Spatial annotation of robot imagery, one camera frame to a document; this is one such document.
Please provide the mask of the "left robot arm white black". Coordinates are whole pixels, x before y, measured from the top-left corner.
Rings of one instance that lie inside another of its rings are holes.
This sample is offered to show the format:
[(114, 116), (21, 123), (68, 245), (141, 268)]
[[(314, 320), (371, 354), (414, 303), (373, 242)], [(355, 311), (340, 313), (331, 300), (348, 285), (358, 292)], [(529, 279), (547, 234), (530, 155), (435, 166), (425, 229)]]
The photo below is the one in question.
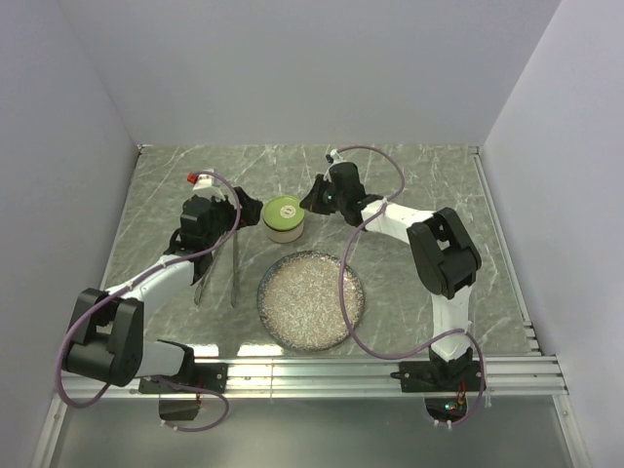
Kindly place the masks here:
[(106, 291), (79, 294), (60, 348), (59, 371), (118, 387), (160, 376), (176, 392), (195, 384), (193, 349), (173, 341), (147, 341), (144, 327), (174, 295), (206, 275), (223, 241), (259, 223), (262, 202), (241, 187), (234, 192), (234, 199), (214, 191), (193, 195), (183, 203), (179, 227), (154, 265)]

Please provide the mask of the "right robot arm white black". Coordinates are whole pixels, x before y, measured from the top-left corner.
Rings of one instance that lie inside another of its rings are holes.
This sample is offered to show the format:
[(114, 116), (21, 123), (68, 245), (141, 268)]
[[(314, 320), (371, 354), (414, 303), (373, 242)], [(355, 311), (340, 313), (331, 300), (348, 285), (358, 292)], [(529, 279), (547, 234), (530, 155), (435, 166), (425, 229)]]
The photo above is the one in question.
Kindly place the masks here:
[(300, 207), (317, 215), (339, 213), (358, 233), (408, 244), (433, 306), (434, 336), (420, 346), (428, 350), (429, 364), (417, 378), (429, 392), (465, 390), (471, 378), (479, 382), (479, 391), (486, 390), (483, 352), (468, 332), (470, 296), (482, 259), (455, 210), (417, 210), (369, 194), (350, 162), (335, 163), (325, 175), (316, 175)]

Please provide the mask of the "beige round lunch box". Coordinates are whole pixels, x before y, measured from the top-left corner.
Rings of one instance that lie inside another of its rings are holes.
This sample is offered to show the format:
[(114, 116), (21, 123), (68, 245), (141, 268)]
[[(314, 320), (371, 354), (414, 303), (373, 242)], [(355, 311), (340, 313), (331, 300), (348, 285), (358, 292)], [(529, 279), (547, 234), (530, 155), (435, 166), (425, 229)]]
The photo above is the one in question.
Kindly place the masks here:
[(272, 242), (275, 242), (277, 244), (287, 244), (297, 240), (302, 235), (304, 230), (304, 222), (302, 221), (293, 229), (288, 229), (284, 231), (273, 229), (268, 224), (264, 224), (264, 230), (267, 237)]

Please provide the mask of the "green round lid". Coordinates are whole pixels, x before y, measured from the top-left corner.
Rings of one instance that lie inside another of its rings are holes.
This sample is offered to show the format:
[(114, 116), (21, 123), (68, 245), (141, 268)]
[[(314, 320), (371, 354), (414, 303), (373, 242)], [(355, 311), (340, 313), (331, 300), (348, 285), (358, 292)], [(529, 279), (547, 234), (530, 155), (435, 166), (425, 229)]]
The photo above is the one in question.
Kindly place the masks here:
[(274, 231), (291, 231), (304, 220), (304, 210), (299, 200), (291, 195), (280, 195), (269, 200), (263, 207), (264, 224)]

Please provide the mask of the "stainless steel tongs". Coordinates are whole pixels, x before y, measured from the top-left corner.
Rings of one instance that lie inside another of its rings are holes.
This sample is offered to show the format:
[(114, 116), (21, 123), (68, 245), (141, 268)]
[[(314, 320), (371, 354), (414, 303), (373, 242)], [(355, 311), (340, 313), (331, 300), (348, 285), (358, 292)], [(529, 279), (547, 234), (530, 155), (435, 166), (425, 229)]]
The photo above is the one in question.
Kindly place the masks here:
[[(232, 308), (235, 308), (238, 302), (237, 294), (239, 287), (239, 239), (238, 232), (235, 232), (231, 238), (232, 243), (232, 278), (230, 283), (230, 305)], [(202, 298), (204, 296), (204, 291), (206, 289), (206, 285), (209, 282), (211, 271), (215, 266), (215, 263), (219, 257), (219, 254), (222, 250), (222, 247), (219, 247), (213, 252), (212, 262), (209, 265), (207, 271), (201, 277), (197, 288), (195, 290), (193, 296), (193, 302), (196, 306), (201, 304)]]

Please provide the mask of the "speckled grey plate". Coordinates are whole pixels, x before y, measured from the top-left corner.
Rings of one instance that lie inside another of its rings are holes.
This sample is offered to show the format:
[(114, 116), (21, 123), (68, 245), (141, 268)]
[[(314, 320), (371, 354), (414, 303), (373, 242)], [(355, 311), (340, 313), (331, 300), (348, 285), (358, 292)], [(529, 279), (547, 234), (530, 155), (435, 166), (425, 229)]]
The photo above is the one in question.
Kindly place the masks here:
[(260, 321), (283, 347), (320, 352), (349, 336), (338, 294), (340, 260), (328, 253), (290, 253), (264, 273), (257, 289)]

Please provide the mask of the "aluminium mounting rail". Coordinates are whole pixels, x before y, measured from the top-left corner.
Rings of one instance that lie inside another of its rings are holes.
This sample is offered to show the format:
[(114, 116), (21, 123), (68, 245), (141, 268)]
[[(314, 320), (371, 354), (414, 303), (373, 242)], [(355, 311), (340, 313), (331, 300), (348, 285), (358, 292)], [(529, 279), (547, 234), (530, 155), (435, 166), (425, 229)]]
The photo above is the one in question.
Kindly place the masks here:
[[(372, 357), (229, 359), (224, 396), (250, 398), (394, 398), (407, 397), (391, 374), (397, 361)], [(497, 396), (545, 396), (568, 393), (555, 357), (487, 357), (487, 393)]]

